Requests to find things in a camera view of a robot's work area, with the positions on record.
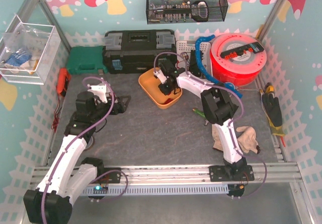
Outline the orange plastic bin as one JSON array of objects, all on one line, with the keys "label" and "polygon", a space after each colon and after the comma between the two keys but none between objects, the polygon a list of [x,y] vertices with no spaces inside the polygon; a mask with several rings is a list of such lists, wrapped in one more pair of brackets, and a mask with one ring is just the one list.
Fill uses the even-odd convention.
[{"label": "orange plastic bin", "polygon": [[[164,95],[158,88],[158,85],[161,84],[160,80],[158,78],[154,77],[154,70],[153,68],[143,73],[139,79],[138,83],[142,87],[142,89],[145,91],[145,93],[150,97],[150,99],[160,108],[160,109],[167,109],[174,105],[176,102],[179,101],[179,99],[182,96],[181,89],[177,89],[177,94],[174,95],[171,93],[170,95],[166,96]],[[172,98],[173,101],[171,101],[168,104],[164,104],[164,102],[168,99]]]}]

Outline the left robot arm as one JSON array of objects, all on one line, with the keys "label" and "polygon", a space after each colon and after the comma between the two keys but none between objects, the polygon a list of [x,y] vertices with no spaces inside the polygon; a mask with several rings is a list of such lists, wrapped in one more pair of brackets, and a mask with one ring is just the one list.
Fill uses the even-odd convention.
[{"label": "left robot arm", "polygon": [[74,174],[82,152],[91,144],[99,122],[108,114],[127,110],[130,96],[116,97],[113,93],[84,91],[77,95],[76,110],[65,128],[61,148],[52,166],[34,190],[23,197],[31,223],[68,223],[72,208],[83,190],[92,183],[118,183],[124,175],[120,168],[104,167],[101,159],[86,157]]}]

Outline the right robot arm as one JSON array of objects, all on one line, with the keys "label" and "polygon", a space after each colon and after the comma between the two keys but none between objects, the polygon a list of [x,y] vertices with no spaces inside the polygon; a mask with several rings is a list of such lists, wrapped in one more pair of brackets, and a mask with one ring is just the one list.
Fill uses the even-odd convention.
[{"label": "right robot arm", "polygon": [[230,90],[195,77],[184,68],[176,68],[169,60],[158,60],[159,70],[154,76],[160,80],[158,88],[169,95],[177,88],[185,89],[201,99],[206,120],[218,129],[223,148],[224,169],[229,178],[242,173],[247,166],[237,142],[233,127],[233,116],[238,106],[230,96]]}]

